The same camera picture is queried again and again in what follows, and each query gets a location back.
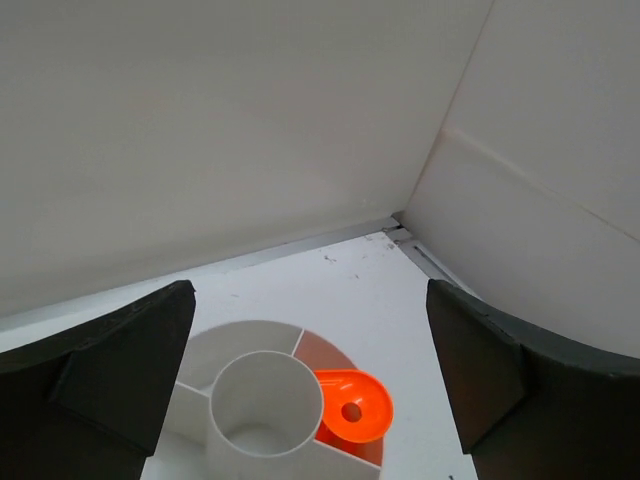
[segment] cup rim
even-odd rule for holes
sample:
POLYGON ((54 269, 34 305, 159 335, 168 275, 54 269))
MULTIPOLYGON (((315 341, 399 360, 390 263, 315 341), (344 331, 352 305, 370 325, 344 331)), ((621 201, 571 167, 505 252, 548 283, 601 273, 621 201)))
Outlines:
POLYGON ((213 429, 220 436, 220 438, 222 438, 224 443, 226 443, 228 446, 230 446, 233 450, 235 450, 235 451, 237 451, 237 452, 239 452, 239 453, 241 453, 243 455, 247 455, 247 456, 253 457, 253 458, 265 459, 265 460, 266 459, 276 459, 276 458, 284 457, 286 455, 290 455, 292 453, 295 453, 297 450, 299 450, 303 446, 307 445, 309 442, 313 441, 315 439, 315 437, 316 437, 318 429, 320 428, 320 425, 322 424, 322 417, 324 415, 324 394, 322 392, 322 387, 320 386, 320 382, 318 381, 315 373, 313 373, 313 370, 311 370, 304 362, 300 361, 299 359, 297 359, 296 357, 294 357, 291 354, 282 353, 282 352, 278 352, 278 351, 275 351, 275 350, 254 350, 252 352, 244 353, 244 354, 234 358, 233 360, 231 360, 229 363, 227 363, 220 370, 220 372, 218 372, 218 375, 216 375, 216 378, 213 381, 213 384, 212 384, 211 387, 212 387, 211 388, 211 394, 209 395, 209 400, 207 402, 208 403, 207 416, 208 416, 208 419, 209 419, 209 424, 213 427, 213 429), (277 356, 281 356, 281 357, 286 357, 289 360, 293 360, 298 365, 301 365, 303 367, 303 369, 306 370, 309 373, 309 375, 311 375, 311 377, 314 379, 314 381, 315 381, 314 383, 315 383, 317 391, 318 391, 318 396, 320 397, 320 414, 318 416, 316 424, 313 427, 311 433, 309 434, 308 437, 306 437, 304 440, 299 442, 293 448, 290 448, 289 450, 285 450, 284 452, 272 453, 272 454, 262 454, 262 453, 254 453, 254 452, 250 452, 250 451, 247 451, 247 450, 243 450, 242 448, 238 447, 233 442, 231 442, 226 437, 226 435, 224 435, 222 433, 222 431, 218 427, 218 424, 215 421, 215 418, 213 418, 213 405, 212 405, 213 392, 215 391, 216 384, 218 383, 218 380, 220 379, 222 374, 227 370, 227 368, 229 368, 233 363, 237 362, 238 360, 241 360, 241 359, 243 359, 245 357, 249 357, 251 355, 256 355, 256 354, 261 354, 261 353, 268 353, 268 354, 273 354, 273 355, 277 355, 277 356))

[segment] circular organizer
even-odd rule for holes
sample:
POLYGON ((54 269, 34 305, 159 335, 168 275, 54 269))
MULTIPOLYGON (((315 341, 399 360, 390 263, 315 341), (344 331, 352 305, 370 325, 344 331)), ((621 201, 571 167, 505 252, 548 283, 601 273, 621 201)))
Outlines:
POLYGON ((323 398, 313 371, 355 368, 296 326, 224 324, 189 340, 164 430, 204 447, 210 478, 376 480, 382 439, 343 451, 316 437, 323 398))

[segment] white cup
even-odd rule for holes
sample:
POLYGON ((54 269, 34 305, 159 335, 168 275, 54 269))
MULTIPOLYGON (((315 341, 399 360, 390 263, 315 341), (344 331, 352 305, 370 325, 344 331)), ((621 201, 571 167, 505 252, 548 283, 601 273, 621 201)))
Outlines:
POLYGON ((272 351, 236 358, 220 371, 211 392, 211 478, 304 478, 323 408, 320 384, 300 360, 272 351))

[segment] hole in orange object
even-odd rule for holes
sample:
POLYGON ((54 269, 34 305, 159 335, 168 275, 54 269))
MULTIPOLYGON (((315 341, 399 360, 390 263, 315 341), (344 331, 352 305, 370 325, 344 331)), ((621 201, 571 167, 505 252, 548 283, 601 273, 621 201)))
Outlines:
POLYGON ((342 416, 347 422, 355 423, 362 418, 362 410, 355 403, 345 403, 342 407, 342 416))

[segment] orange measuring scoop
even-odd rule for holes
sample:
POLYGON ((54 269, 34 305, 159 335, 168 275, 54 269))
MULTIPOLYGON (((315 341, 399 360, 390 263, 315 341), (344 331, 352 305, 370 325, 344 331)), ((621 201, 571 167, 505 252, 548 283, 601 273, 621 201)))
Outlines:
POLYGON ((345 442, 368 443, 382 438, 389 430, 393 402, 375 377, 353 369, 314 373, 324 395, 323 425, 316 438, 327 441, 333 434, 345 442))

